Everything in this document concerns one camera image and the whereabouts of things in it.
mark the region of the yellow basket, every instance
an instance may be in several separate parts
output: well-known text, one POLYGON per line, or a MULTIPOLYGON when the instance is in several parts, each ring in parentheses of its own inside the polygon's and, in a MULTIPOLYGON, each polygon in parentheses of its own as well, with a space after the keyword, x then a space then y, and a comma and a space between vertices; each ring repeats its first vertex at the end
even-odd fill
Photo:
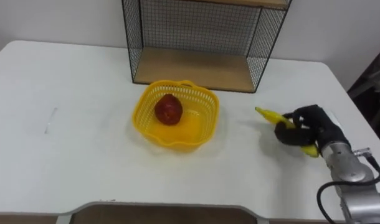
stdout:
POLYGON ((180 151, 194 149, 210 140, 219 115, 219 100, 213 92, 190 81, 161 80, 142 94, 132 116, 134 127, 147 139, 180 151), (155 104, 171 93, 183 106, 178 124, 164 125, 154 115, 155 104))

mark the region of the robotic arm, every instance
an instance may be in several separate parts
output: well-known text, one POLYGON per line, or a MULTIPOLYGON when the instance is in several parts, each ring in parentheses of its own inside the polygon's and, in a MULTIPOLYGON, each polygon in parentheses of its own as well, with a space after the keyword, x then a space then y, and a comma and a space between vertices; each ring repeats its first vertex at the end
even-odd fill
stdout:
POLYGON ((331 171, 333 181, 322 185, 317 192, 319 209, 327 221, 335 223, 321 204, 321 193, 327 187, 335 186, 347 223, 380 223, 380 193, 376 188, 380 181, 380 166, 370 149, 352 151, 342 130, 317 105, 299 108, 284 117, 292 119, 296 128, 288 128, 279 122, 275 128, 278 140, 297 146, 317 143, 316 148, 331 171), (376 178, 372 170, 359 161, 361 156, 376 169, 379 174, 376 178))

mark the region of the black metal frame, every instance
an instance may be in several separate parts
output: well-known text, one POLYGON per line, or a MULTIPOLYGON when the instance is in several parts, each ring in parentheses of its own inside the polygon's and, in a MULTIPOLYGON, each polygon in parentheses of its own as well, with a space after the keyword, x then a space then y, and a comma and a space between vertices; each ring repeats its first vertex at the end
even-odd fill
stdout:
POLYGON ((216 2, 122 0, 132 82, 136 83, 136 69, 145 46, 196 50, 246 56, 254 84, 252 93, 255 93, 292 3, 286 1, 287 8, 274 8, 216 2), (144 26, 145 19, 149 24, 144 26))

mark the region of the apple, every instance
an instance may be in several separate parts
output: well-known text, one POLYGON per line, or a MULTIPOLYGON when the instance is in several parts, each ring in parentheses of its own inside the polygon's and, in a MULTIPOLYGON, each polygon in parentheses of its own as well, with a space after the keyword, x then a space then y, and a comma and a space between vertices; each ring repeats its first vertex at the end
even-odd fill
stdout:
POLYGON ((155 105, 154 112, 161 123, 175 125, 179 123, 182 117, 183 107, 174 95, 165 94, 155 105))

